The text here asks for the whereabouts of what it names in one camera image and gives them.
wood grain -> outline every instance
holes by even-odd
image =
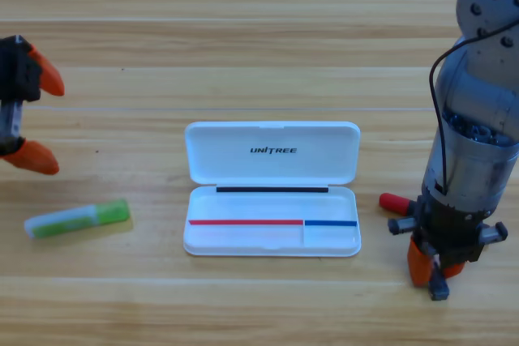
[[[491,221],[510,237],[449,282],[412,288],[409,237],[380,193],[419,193],[435,133],[427,74],[456,0],[0,0],[3,36],[55,62],[63,98],[23,134],[55,177],[0,164],[0,344],[519,344],[519,173]],[[362,130],[353,258],[197,258],[182,248],[183,132],[197,121],[352,121]],[[40,241],[28,217],[128,200],[132,221]]]

gray robotic arm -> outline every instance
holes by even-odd
[[[483,221],[496,210],[519,156],[519,0],[458,0],[457,20],[461,39],[431,70],[439,126],[422,195],[380,197],[382,207],[407,216],[388,227],[412,232],[411,279],[428,286],[433,300],[447,298],[445,279],[508,236],[502,223]]]

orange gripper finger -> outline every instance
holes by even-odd
[[[59,172],[54,154],[37,141],[25,140],[17,152],[4,156],[3,159],[20,169],[49,175]]]
[[[457,263],[456,265],[452,265],[451,267],[446,267],[442,270],[444,277],[448,279],[449,277],[457,276],[463,270],[465,263]]]
[[[28,55],[41,66],[40,88],[54,96],[65,95],[65,85],[56,67],[33,45]]]
[[[409,250],[407,251],[407,264],[409,265],[409,273],[415,287],[424,287],[429,283],[433,268],[432,261],[431,257],[420,251],[411,237]]]

robotic arm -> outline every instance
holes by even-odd
[[[502,223],[483,221],[519,156],[519,0],[457,0],[457,21],[462,38],[442,56],[432,90],[439,128],[422,195],[415,202],[380,197],[382,207],[406,216],[388,227],[412,233],[411,279],[428,286],[433,300],[448,297],[446,278],[508,236]]]
[[[58,70],[22,36],[0,40],[0,158],[17,168],[52,175],[59,170],[53,153],[20,136],[23,102],[39,100],[41,89],[64,94]]]

red line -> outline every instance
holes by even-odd
[[[241,225],[241,226],[247,226],[247,225],[302,225],[302,220],[297,219],[287,219],[287,220],[225,220],[225,219],[219,219],[219,220],[201,220],[201,219],[195,219],[190,220],[189,224],[205,224],[205,225]]]

